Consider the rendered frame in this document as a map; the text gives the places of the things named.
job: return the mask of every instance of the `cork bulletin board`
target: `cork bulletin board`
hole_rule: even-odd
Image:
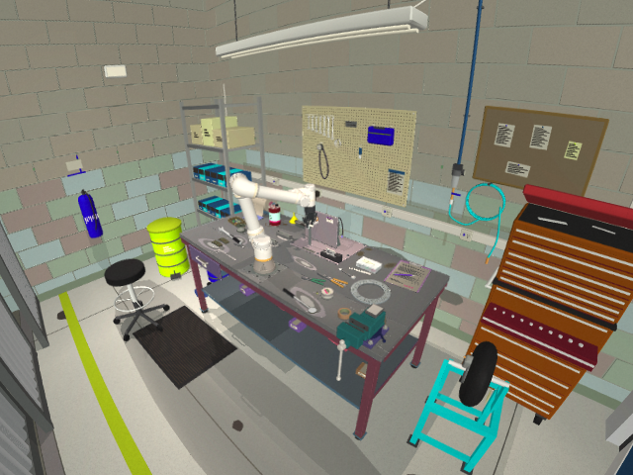
[[[304,106],[302,112],[304,181],[396,206],[407,205],[415,111]],[[394,143],[369,143],[370,127],[394,129]],[[324,151],[320,166],[319,144]]]
[[[608,119],[486,106],[473,178],[585,196]]]

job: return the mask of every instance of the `concrete floor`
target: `concrete floor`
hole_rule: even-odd
[[[171,310],[187,306],[238,348],[177,390],[133,336],[123,342],[128,321],[113,324],[116,293],[103,278],[68,292],[102,376],[154,475],[461,473],[456,458],[423,442],[415,449],[406,441],[442,361],[461,362],[467,343],[431,329],[420,367],[401,366],[375,400],[367,436],[359,442],[352,435],[358,414],[354,407],[215,302],[208,299],[210,310],[201,313],[191,272],[169,281],[160,276],[153,259],[145,268],[136,285],[154,289],[150,305],[168,304]],[[61,311],[58,298],[44,301],[42,310],[50,346],[39,350],[39,360],[66,474],[129,474],[67,323],[56,317]],[[162,315],[150,314],[157,319]],[[449,378],[444,393],[458,399],[458,390],[457,378]],[[497,439],[474,473],[603,474],[618,453],[604,441],[604,421],[611,412],[572,393],[551,421],[536,426],[532,412],[505,400]],[[235,420],[243,422],[242,431],[232,428]],[[481,440],[435,417],[424,432],[469,454]]]

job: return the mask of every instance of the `fluorescent light fixture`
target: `fluorescent light fixture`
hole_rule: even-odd
[[[276,49],[301,47],[354,38],[418,33],[426,30],[428,17],[414,7],[360,13],[309,25],[266,33],[216,47],[219,57],[243,57]]]
[[[128,72],[124,64],[103,66],[103,72],[106,77],[128,77]]]

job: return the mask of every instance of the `red canister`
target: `red canister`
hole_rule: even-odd
[[[268,204],[268,224],[270,226],[281,225],[281,208],[272,201]]]

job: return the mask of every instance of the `orange tool cabinet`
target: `orange tool cabinet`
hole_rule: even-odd
[[[467,354],[497,347],[507,397],[551,419],[633,296],[633,210],[527,185]]]

